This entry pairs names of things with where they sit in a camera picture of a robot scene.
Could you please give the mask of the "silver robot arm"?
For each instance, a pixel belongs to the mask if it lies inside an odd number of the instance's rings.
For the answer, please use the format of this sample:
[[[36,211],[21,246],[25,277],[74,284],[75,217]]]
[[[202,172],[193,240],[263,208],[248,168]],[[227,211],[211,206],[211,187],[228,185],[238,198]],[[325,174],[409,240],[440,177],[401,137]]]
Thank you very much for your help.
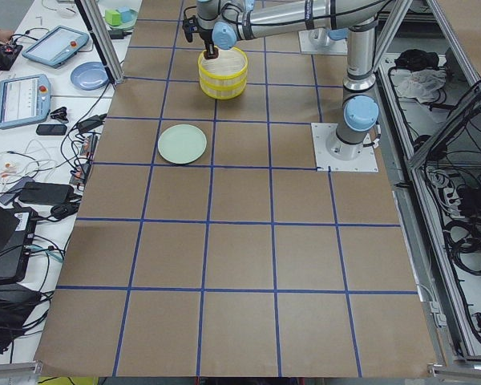
[[[374,63],[378,13],[386,1],[296,1],[257,9],[253,1],[197,1],[196,14],[185,17],[185,38],[198,34],[204,57],[215,59],[219,50],[237,42],[303,30],[327,31],[331,39],[346,33],[347,68],[343,103],[368,96],[375,84]]]

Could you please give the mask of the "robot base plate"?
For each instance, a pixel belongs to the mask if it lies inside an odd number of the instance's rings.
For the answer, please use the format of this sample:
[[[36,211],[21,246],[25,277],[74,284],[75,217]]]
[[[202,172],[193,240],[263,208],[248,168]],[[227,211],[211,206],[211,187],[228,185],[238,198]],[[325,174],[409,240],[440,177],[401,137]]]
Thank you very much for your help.
[[[311,123],[313,151],[319,172],[378,172],[370,134],[361,144],[344,144],[337,138],[337,124]]]

